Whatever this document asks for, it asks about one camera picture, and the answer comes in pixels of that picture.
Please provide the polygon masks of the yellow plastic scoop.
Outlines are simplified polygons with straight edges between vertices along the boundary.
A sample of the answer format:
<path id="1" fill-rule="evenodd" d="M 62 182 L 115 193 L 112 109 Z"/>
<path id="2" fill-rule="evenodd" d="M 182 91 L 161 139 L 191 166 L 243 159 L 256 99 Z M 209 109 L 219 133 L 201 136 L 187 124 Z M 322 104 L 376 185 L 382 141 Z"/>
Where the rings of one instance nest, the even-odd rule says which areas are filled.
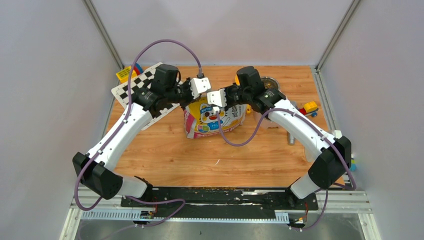
<path id="1" fill-rule="evenodd" d="M 245 112 L 246 114 L 250 114 L 252 112 L 251 106 L 249 104 L 245 105 Z"/>

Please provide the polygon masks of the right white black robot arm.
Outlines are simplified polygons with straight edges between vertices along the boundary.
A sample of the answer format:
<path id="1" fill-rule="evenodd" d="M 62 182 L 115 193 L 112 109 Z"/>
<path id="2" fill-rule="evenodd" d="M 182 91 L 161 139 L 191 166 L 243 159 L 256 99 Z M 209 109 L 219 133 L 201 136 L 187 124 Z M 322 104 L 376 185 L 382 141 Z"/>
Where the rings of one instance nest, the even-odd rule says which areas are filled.
<path id="1" fill-rule="evenodd" d="M 334 136 L 303 115 L 278 89 L 266 88 L 259 71 L 246 66 L 236 72 L 239 84 L 220 89 L 225 109 L 250 105 L 254 112 L 278 124 L 292 134 L 312 161 L 307 173 L 289 186 L 286 204 L 298 209 L 306 197 L 318 190 L 327 190 L 352 165 L 352 143 L 346 136 Z"/>

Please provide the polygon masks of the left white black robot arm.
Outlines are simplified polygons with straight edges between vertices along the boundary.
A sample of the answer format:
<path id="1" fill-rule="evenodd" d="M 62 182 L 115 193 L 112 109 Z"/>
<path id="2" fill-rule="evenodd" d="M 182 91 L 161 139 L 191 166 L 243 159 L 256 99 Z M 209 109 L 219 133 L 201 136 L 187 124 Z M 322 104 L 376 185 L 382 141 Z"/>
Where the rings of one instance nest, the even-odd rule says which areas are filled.
<path id="1" fill-rule="evenodd" d="M 77 152 L 72 163 L 84 185 L 109 200 L 116 195 L 131 196 L 140 206 L 149 206 L 153 193 L 140 177 L 122 176 L 114 172 L 122 154 L 136 135 L 163 117 L 173 107 L 185 107 L 211 89 L 203 74 L 181 79 L 173 65 L 157 63 L 129 83 L 115 88 L 125 110 L 109 132 L 87 153 Z"/>

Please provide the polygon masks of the pet food bag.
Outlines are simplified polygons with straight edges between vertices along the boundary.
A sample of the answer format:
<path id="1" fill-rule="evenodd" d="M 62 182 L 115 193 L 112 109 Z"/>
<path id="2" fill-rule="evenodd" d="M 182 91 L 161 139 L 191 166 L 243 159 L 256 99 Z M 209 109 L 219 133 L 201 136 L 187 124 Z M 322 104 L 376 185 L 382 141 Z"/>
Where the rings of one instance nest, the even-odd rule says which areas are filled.
<path id="1" fill-rule="evenodd" d="M 246 106 L 236 105 L 228 110 L 221 110 L 219 117 L 208 104 L 205 96 L 184 108 L 184 130 L 188 139 L 210 137 L 224 132 L 230 132 L 242 125 L 246 116 Z"/>

